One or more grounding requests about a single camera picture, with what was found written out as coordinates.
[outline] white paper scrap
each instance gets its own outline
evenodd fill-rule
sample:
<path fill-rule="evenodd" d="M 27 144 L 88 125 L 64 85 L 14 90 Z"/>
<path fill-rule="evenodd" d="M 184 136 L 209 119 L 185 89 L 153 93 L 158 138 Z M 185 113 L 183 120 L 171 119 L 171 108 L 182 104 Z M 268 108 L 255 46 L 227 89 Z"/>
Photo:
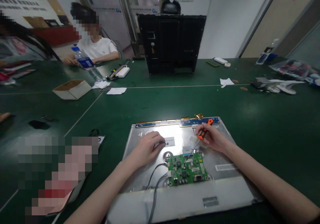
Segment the white paper scrap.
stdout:
<path fill-rule="evenodd" d="M 107 95 L 120 95 L 124 93 L 127 90 L 126 87 L 121 88 L 111 88 L 110 91 L 107 93 Z"/>
<path fill-rule="evenodd" d="M 12 68 L 4 68 L 4 70 L 5 71 L 17 71 L 17 70 L 20 70 L 20 69 L 25 68 L 27 66 L 31 66 L 31 63 L 23 64 L 23 65 L 12 67 Z"/>
<path fill-rule="evenodd" d="M 111 82 L 106 82 L 106 81 L 102 81 L 102 82 L 96 82 L 94 84 L 94 86 L 92 87 L 92 89 L 103 89 L 106 88 L 107 86 L 109 86 L 111 84 Z"/>
<path fill-rule="evenodd" d="M 221 88 L 224 88 L 227 85 L 234 85 L 234 83 L 230 80 L 230 78 L 225 80 L 220 78 L 220 84 L 222 85 Z"/>

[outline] plastic bottle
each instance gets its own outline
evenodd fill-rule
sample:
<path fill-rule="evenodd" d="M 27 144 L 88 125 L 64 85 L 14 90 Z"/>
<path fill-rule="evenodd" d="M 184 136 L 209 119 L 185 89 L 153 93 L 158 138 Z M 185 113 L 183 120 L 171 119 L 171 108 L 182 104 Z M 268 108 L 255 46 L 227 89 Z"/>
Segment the plastic bottle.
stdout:
<path fill-rule="evenodd" d="M 72 47 L 72 50 L 74 51 L 74 57 L 76 58 L 76 60 L 85 70 L 89 72 L 90 76 L 92 76 L 96 82 L 105 80 L 93 64 L 90 57 L 88 57 L 88 55 L 84 51 L 80 50 L 79 47 Z"/>
<path fill-rule="evenodd" d="M 279 39 L 274 39 L 273 43 L 268 46 L 264 52 L 261 54 L 260 58 L 257 60 L 257 64 L 262 65 L 269 57 L 269 55 L 272 53 L 273 49 L 275 48 L 277 42 L 279 41 Z"/>
<path fill-rule="evenodd" d="M 8 75 L 0 72 L 0 85 L 8 86 L 8 85 L 12 85 L 12 84 L 16 84 L 16 80 L 14 80 L 11 77 L 9 77 Z"/>

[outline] white box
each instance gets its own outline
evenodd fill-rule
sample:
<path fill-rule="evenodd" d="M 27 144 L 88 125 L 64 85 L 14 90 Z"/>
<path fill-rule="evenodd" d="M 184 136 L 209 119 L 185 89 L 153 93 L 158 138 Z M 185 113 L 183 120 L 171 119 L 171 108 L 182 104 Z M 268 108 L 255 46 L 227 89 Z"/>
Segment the white box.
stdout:
<path fill-rule="evenodd" d="M 78 100 L 92 87 L 84 80 L 71 80 L 52 91 L 64 100 Z"/>

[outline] hand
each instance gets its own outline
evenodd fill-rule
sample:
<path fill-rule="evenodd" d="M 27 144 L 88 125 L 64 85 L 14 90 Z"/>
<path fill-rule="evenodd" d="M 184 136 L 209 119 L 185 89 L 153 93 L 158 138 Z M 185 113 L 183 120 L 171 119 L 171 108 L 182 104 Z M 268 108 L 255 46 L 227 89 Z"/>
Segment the hand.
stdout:
<path fill-rule="evenodd" d="M 154 160 L 162 148 L 165 147 L 165 142 L 166 140 L 160 136 L 159 132 L 149 132 L 140 139 L 126 159 L 135 169 L 138 169 Z"/>
<path fill-rule="evenodd" d="M 65 64 L 67 64 L 67 65 L 71 65 L 71 66 L 78 66 L 78 62 L 77 62 L 77 60 L 76 59 L 74 59 L 74 58 L 71 58 L 71 57 L 65 57 L 64 59 L 63 59 L 63 62 L 65 63 Z"/>
<path fill-rule="evenodd" d="M 196 135 L 198 135 L 200 130 L 204 128 L 208 130 L 205 138 L 203 139 L 203 144 L 205 146 L 209 146 L 212 149 L 225 154 L 227 146 L 233 145 L 233 143 L 230 142 L 217 128 L 204 122 L 197 126 L 195 131 Z"/>

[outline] plastic bag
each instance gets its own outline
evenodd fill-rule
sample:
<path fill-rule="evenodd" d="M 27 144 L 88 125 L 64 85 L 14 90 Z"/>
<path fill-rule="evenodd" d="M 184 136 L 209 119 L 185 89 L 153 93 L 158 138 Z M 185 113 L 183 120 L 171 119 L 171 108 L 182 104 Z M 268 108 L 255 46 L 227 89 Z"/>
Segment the plastic bag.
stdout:
<path fill-rule="evenodd" d="M 279 62 L 270 67 L 283 75 L 289 75 L 299 81 L 304 81 L 309 75 L 317 73 L 306 62 L 297 60 Z"/>

